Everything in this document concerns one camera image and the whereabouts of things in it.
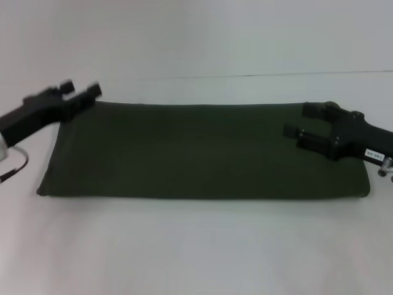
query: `white label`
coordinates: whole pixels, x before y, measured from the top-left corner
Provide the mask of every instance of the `white label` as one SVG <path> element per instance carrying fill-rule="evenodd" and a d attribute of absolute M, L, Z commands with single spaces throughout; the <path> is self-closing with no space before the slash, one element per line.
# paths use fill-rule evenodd
<path fill-rule="evenodd" d="M 371 149 L 366 149 L 364 153 L 367 157 L 373 158 L 378 161 L 382 161 L 385 159 L 385 155 L 380 154 L 379 152 L 372 151 Z"/>

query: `white backdrop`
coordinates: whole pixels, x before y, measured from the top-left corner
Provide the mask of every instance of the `white backdrop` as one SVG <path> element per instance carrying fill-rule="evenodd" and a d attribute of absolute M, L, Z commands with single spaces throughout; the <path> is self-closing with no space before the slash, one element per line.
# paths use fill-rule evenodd
<path fill-rule="evenodd" d="M 102 100 L 336 101 L 393 130 L 388 0 L 0 0 L 0 110 L 73 78 Z M 328 202 L 51 199 L 56 138 L 0 185 L 0 294 L 392 294 L 393 184 Z M 11 154 L 1 171 L 21 159 Z M 283 175 L 282 181 L 291 175 Z"/>

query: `white wall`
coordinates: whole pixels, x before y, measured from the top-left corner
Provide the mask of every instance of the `white wall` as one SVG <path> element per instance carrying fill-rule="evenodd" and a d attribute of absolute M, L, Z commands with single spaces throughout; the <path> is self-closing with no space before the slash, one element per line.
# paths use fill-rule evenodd
<path fill-rule="evenodd" d="M 336 101 L 393 130 L 388 0 L 0 0 L 0 113 L 73 78 L 102 100 Z M 393 184 L 331 202 L 35 195 L 56 138 L 0 185 L 0 294 L 391 294 Z M 14 167 L 14 154 L 0 165 Z"/>

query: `black cable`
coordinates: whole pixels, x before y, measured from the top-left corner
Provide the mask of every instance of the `black cable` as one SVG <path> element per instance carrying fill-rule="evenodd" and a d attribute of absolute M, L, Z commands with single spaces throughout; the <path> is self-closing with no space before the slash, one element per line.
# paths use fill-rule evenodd
<path fill-rule="evenodd" d="M 14 149 L 15 151 L 21 153 L 22 155 L 25 156 L 25 162 L 23 163 L 23 165 L 19 168 L 15 168 L 11 171 L 8 171 L 7 173 L 4 173 L 3 175 L 0 176 L 0 183 L 3 183 L 4 181 L 6 181 L 7 179 L 9 179 L 10 177 L 12 177 L 13 175 L 17 174 L 20 170 L 22 170 L 23 168 L 26 167 L 27 163 L 29 162 L 29 154 L 22 148 L 18 147 L 18 146 L 13 146 L 11 147 L 11 149 Z"/>

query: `dark green fabric pouch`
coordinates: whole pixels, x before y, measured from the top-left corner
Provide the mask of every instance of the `dark green fabric pouch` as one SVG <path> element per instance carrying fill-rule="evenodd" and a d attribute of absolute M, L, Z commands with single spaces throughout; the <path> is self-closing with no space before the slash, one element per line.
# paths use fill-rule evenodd
<path fill-rule="evenodd" d="M 365 197 L 363 161 L 298 149 L 285 123 L 322 136 L 303 104 L 162 106 L 97 102 L 61 124 L 37 193 L 158 199 Z"/>

